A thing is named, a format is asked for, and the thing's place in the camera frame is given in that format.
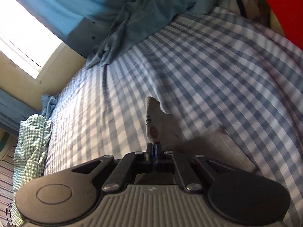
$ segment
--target blue and white checkered sheet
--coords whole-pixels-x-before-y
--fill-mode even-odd
[[[222,8],[183,14],[113,63],[82,69],[59,97],[45,174],[145,150],[145,97],[186,139],[221,123],[261,173],[288,188],[303,221],[303,52]]]

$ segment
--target screw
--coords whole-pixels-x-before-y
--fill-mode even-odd
[[[119,185],[116,183],[108,183],[103,186],[105,191],[115,191],[119,188]]]
[[[198,191],[202,189],[202,186],[198,183],[190,183],[186,186],[186,188],[190,191]]]

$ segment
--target beige wall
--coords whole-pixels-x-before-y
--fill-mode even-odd
[[[46,63],[33,79],[0,51],[0,88],[35,110],[41,110],[41,95],[54,95],[66,86],[85,59],[67,45]]]

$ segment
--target red object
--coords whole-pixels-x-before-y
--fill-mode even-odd
[[[285,36],[303,50],[303,0],[266,0]]]

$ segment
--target green object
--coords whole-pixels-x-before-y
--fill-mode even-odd
[[[7,132],[5,132],[4,135],[3,135],[3,137],[2,137],[2,139],[1,139],[1,141],[0,141],[0,152],[4,148],[4,146],[5,146],[8,138],[9,138],[9,134]]]
[[[25,183],[42,176],[51,134],[52,121],[42,115],[34,114],[20,123],[13,176],[12,222],[16,226],[23,224],[15,204],[16,193]]]

